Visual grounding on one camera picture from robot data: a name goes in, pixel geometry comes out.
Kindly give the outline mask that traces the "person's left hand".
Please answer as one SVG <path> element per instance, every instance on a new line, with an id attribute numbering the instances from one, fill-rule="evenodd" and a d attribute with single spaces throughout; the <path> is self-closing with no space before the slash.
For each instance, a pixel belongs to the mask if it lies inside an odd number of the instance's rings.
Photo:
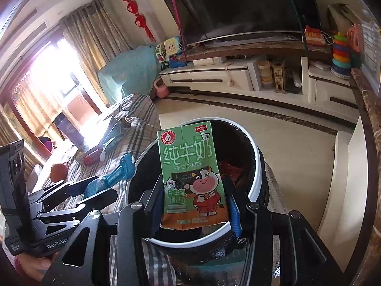
<path id="1" fill-rule="evenodd" d="M 35 281 L 42 281 L 46 271 L 48 271 L 57 255 L 58 252 L 48 257 L 36 258 L 24 252 L 17 255 L 16 259 L 27 276 Z"/>

